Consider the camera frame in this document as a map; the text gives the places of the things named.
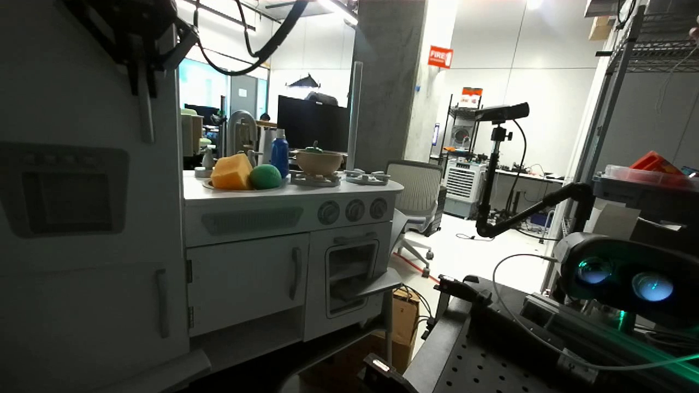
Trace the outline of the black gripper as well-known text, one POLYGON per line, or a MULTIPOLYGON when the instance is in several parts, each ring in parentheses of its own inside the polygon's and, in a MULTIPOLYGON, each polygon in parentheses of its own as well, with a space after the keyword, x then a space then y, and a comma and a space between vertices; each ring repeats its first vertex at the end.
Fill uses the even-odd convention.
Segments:
POLYGON ((196 33, 178 16, 172 0, 61 0, 93 40, 126 67, 131 95, 147 84, 158 95, 155 74, 176 71, 196 45, 196 33))

